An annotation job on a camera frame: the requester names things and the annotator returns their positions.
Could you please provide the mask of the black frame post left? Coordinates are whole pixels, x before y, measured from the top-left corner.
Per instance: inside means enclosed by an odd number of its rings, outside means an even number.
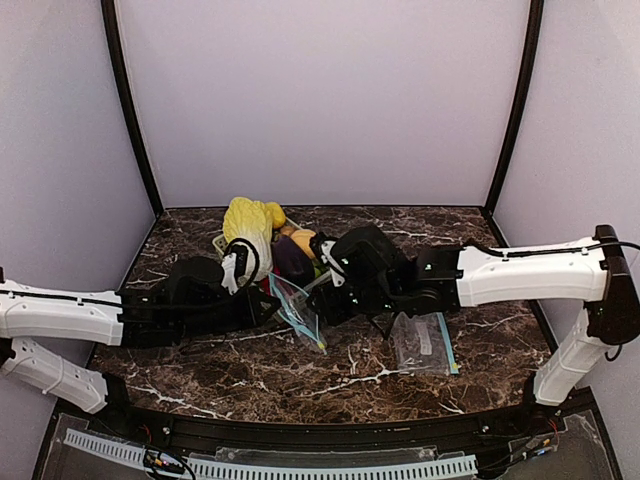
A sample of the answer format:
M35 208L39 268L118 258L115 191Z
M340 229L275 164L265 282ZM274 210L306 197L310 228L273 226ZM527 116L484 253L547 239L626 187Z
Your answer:
M152 171L136 112L120 35L117 5L113 0L102 0L100 7L111 69L130 145L148 203L154 217L159 218L165 208Z

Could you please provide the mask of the black front rail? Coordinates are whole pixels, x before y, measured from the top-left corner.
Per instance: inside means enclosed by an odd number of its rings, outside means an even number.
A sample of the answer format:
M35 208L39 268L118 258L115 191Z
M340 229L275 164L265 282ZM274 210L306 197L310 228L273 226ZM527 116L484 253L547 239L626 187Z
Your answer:
M131 440L179 451L220 448L293 451L382 450L435 446L441 451L489 450L533 435L555 435L557 412L522 405L426 420L364 424L283 424L214 420L133 406L109 406L90 424Z

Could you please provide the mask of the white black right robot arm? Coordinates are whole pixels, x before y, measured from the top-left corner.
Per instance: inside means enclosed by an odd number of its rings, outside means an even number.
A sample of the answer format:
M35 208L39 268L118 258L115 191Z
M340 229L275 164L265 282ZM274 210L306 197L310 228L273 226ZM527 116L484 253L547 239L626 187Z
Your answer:
M610 348L639 335L627 245L609 225L565 244L491 249L468 241L426 246L414 258L375 225L340 238L319 233L310 245L331 279L314 287L306 303L328 323L358 314L415 316L508 301L582 302L570 333L533 377L538 405L561 405Z

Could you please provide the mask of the purple eggplant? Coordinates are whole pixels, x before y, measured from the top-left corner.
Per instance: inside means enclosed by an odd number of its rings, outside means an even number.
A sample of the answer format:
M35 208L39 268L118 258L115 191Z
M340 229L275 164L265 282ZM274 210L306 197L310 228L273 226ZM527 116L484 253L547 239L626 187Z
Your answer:
M272 246L274 264L280 276L299 285L305 286L315 279L315 269L311 259L289 237L280 237Z

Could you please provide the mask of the orange pink peach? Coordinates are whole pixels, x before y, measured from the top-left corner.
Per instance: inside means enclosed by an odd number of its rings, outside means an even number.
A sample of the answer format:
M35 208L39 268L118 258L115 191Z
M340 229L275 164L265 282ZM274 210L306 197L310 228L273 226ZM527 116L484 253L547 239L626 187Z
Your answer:
M313 230L297 229L290 235L290 238L309 259L315 259L316 256L311 248L311 239L315 236L316 233Z

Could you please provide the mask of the pale green plastic basket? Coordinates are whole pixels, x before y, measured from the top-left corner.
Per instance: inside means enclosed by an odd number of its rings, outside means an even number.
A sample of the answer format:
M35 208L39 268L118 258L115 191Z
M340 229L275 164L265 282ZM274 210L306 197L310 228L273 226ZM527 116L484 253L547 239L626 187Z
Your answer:
M212 245L219 257L223 258L228 245L224 235L220 234L216 236L212 240ZM317 285L331 281L331 273L328 269L325 269L317 260L313 260L312 263L314 265L315 279L304 287L304 290L307 292L311 291Z

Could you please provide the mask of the yellow napa cabbage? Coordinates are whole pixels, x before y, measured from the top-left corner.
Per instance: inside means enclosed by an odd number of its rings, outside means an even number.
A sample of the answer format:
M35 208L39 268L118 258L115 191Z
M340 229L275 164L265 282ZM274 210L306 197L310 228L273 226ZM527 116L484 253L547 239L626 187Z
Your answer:
M225 212L222 231L228 243L242 238L254 246L259 260L255 281L266 278L273 268L273 216L267 205L246 197L233 198Z

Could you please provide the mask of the black frame post right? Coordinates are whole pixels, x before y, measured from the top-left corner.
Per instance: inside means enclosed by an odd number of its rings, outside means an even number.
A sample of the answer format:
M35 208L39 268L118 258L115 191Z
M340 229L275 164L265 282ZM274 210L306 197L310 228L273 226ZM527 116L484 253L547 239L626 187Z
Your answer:
M521 61L511 109L490 188L484 203L484 210L489 216L494 215L498 206L518 139L535 66L544 4L544 0L531 0L529 2Z

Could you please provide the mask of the clear zip bag blue zipper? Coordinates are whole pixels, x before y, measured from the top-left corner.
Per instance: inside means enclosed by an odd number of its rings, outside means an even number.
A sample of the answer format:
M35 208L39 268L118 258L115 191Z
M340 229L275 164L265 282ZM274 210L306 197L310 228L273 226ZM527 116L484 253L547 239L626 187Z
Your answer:
M270 273L269 293L281 303L277 315L293 328L303 345L311 351L327 354L318 315L307 305L308 293L296 284Z

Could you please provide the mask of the yellow lemon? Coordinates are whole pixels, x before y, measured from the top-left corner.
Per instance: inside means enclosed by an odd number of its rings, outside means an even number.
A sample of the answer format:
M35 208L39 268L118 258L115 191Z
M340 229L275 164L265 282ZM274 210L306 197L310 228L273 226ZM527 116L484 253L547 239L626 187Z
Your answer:
M272 226L275 230L282 228L286 224L286 214L280 204L277 202L268 202L265 204L265 208L271 215Z

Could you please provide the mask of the black frame post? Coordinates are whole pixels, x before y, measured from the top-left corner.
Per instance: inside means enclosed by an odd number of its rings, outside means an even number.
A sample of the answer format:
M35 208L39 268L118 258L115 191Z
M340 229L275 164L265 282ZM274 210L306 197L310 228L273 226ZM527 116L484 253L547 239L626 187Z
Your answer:
M521 61L511 109L490 188L484 203L484 210L489 216L494 215L498 206L518 139L535 66L544 4L544 0L531 0L529 2Z
M165 208L152 171L136 112L120 35L117 5L113 0L102 0L100 7L111 69L130 145L148 203L154 217L159 218Z

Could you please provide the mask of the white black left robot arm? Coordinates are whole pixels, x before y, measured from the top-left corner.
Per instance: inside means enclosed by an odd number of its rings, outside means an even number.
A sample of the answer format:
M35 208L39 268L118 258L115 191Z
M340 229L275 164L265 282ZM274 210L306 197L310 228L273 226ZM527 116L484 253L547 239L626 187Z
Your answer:
M70 292L1 283L1 372L43 394L96 414L128 401L120 378L88 370L38 344L39 338L85 340L109 347L177 346L206 335L264 325L281 302L236 274L235 259L177 261L147 291Z

